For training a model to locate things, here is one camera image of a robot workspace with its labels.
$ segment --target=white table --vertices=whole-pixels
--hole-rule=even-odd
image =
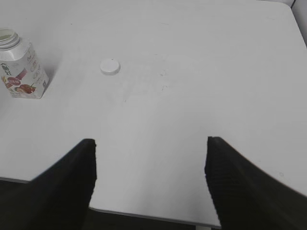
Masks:
[[[0,22],[33,41],[53,76],[41,100],[1,86],[1,177],[31,180],[94,138],[92,208],[219,226],[203,168],[207,137],[221,136],[307,195],[307,50],[286,5],[1,4]],[[104,58],[121,72],[103,76]]]

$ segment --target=fruit image on label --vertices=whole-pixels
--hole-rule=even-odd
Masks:
[[[33,93],[35,89],[36,87],[30,86],[27,84],[24,84],[24,85],[19,86],[18,88],[15,88],[17,92],[22,92],[22,93],[27,93],[27,94]]]

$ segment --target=bottle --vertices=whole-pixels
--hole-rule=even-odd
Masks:
[[[0,28],[0,77],[19,98],[41,98],[49,82],[32,43],[6,28]]]

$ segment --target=bottle cap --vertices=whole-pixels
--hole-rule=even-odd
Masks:
[[[107,76],[113,76],[120,70],[120,64],[115,59],[105,59],[100,63],[100,70]]]

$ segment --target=floor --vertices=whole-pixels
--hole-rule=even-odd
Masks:
[[[0,181],[0,196],[22,183]],[[88,210],[83,230],[207,230],[193,225],[177,224],[145,218],[127,217]]]

